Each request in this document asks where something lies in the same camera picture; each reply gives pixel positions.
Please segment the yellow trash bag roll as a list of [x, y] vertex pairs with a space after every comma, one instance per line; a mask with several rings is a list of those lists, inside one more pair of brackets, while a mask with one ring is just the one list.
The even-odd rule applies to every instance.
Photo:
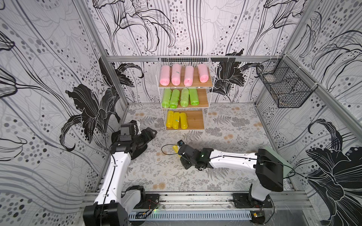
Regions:
[[187, 115], [186, 113], [180, 113], [180, 123], [183, 130], [188, 128]]
[[181, 157], [178, 152], [179, 152], [179, 147], [177, 145], [172, 146], [172, 149], [174, 150], [174, 154], [178, 157]]
[[174, 130], [178, 130], [179, 129], [179, 124], [180, 124], [180, 112], [174, 112], [172, 128]]
[[169, 110], [167, 112], [167, 118], [166, 118], [166, 127], [167, 128], [172, 128], [172, 126], [173, 126], [173, 116], [174, 116], [174, 111]]

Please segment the green trash bag roll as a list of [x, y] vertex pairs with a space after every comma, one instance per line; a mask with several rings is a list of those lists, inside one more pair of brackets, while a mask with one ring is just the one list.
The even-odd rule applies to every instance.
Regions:
[[184, 88], [181, 91], [180, 105], [184, 108], [188, 107], [188, 105], [189, 105], [189, 89], [187, 89], [187, 88]]
[[192, 106], [199, 105], [198, 89], [196, 89], [196, 88], [189, 89], [189, 100], [190, 100], [190, 104]]
[[162, 102], [161, 105], [163, 108], [169, 108], [170, 107], [170, 99], [172, 95], [171, 89], [164, 89], [163, 96], [162, 96]]
[[176, 109], [177, 108], [179, 98], [180, 98], [180, 91], [178, 89], [174, 89], [172, 91], [171, 98], [170, 98], [170, 104], [169, 104], [169, 107], [171, 109]]

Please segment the pink trash bag roll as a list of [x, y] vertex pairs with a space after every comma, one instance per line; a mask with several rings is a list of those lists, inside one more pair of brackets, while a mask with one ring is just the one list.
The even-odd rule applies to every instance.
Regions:
[[168, 86], [170, 83], [170, 66], [164, 65], [160, 69], [159, 83], [162, 86]]
[[199, 64], [197, 68], [199, 74], [199, 81], [201, 83], [206, 83], [209, 80], [209, 71], [207, 65]]
[[172, 65], [171, 81], [174, 86], [178, 86], [181, 83], [181, 70], [182, 66], [180, 64]]
[[190, 87], [193, 84], [194, 78], [194, 67], [193, 66], [186, 66], [185, 73], [184, 73], [184, 85], [185, 87]]

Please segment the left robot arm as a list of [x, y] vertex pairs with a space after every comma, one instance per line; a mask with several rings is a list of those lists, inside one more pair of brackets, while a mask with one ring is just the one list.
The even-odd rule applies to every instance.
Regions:
[[157, 131], [140, 128], [140, 122], [132, 120], [121, 125], [111, 136], [110, 163], [100, 192], [92, 205], [85, 207], [83, 221], [86, 226], [128, 226], [129, 214], [134, 207], [145, 202], [143, 186], [131, 186], [122, 191], [125, 174], [132, 160], [139, 157]]

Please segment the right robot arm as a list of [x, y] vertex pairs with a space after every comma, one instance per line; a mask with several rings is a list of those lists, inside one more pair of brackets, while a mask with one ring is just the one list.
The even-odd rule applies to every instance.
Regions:
[[228, 168], [248, 171], [257, 176], [248, 192], [248, 202], [261, 206], [269, 197], [270, 192], [284, 190], [284, 164], [274, 154], [266, 149], [258, 149], [256, 153], [228, 153], [212, 148], [201, 151], [185, 144], [182, 140], [177, 143], [178, 155], [183, 167], [187, 170], [195, 167], [205, 169]]

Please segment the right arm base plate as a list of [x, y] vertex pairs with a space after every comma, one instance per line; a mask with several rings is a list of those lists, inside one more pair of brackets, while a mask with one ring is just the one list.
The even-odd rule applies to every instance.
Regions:
[[233, 193], [232, 202], [234, 203], [235, 208], [237, 209], [264, 209], [264, 208], [273, 208], [272, 200], [269, 195], [264, 201], [259, 201], [251, 197], [247, 193]]

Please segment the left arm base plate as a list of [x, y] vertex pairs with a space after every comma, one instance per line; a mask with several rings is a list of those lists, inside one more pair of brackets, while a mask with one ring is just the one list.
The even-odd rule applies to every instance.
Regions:
[[153, 210], [158, 206], [160, 194], [146, 193], [141, 201], [134, 207], [134, 210]]

